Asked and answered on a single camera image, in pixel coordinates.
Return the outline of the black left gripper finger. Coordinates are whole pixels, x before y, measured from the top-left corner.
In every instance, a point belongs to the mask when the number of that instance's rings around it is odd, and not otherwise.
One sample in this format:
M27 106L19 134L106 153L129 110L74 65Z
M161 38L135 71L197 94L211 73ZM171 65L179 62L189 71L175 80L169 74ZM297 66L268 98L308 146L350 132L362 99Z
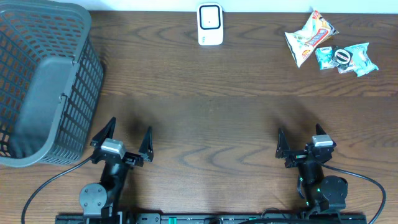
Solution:
M112 117L107 125L91 139L90 146L101 146L105 139L112 139L115 126L116 118Z
M139 148L139 155L145 160L152 162L154 158L153 152L153 144L152 144L152 128L148 127L144 139L142 140L141 146Z

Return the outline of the orange tissue pack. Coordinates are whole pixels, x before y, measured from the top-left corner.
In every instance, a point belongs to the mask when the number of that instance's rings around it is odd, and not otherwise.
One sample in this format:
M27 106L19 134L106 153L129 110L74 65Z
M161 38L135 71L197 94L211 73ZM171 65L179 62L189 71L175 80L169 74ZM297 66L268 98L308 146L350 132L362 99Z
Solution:
M354 62L350 62L345 65L339 65L338 73L342 74L342 73L353 72L355 68L356 68L356 65Z

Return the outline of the teal tissue pack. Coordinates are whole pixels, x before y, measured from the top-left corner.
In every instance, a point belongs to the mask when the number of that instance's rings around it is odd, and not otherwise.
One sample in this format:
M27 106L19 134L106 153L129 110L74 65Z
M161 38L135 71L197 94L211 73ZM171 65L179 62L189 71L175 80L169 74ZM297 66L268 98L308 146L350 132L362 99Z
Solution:
M320 70L335 68L335 65L331 63L332 53L332 47L320 47L315 50Z

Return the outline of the dark green ointment box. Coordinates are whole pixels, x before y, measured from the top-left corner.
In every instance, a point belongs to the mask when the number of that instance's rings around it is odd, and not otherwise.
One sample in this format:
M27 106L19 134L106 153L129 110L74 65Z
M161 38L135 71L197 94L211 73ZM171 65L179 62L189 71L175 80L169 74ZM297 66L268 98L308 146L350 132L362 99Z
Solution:
M349 67L352 58L353 54L350 51L338 46L334 46L332 48L330 63L335 67L345 70Z

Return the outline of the teal wet wipe packet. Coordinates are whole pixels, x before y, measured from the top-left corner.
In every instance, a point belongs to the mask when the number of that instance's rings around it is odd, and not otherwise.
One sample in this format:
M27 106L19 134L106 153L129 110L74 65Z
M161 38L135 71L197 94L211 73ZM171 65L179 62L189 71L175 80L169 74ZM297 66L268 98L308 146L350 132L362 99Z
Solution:
M369 43L363 43L345 47L346 50L353 54L351 62L354 62L356 65L354 72L357 74L357 77L367 75L374 70L379 70L378 66L372 63L367 55L368 45Z

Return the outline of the yellow white snack bag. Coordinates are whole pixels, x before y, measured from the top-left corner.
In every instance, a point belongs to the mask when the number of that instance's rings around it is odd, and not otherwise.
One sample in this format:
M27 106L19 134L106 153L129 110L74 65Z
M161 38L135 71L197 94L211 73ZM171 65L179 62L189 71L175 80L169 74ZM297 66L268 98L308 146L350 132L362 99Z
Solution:
M313 10L305 25L296 32L285 32L288 48L298 68L322 42L339 32L318 10Z

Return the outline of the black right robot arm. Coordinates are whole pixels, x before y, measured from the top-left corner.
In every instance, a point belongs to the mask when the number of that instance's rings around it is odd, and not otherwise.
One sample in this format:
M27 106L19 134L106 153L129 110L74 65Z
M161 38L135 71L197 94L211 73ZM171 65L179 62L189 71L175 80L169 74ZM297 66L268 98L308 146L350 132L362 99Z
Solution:
M334 214L346 208L348 182L335 175L325 176L323 165L332 159L336 147L332 138L317 124L316 135L302 150L290 148L282 129L278 130L275 157L285 160L286 168L298 169L297 191L307 202L305 218L320 214Z

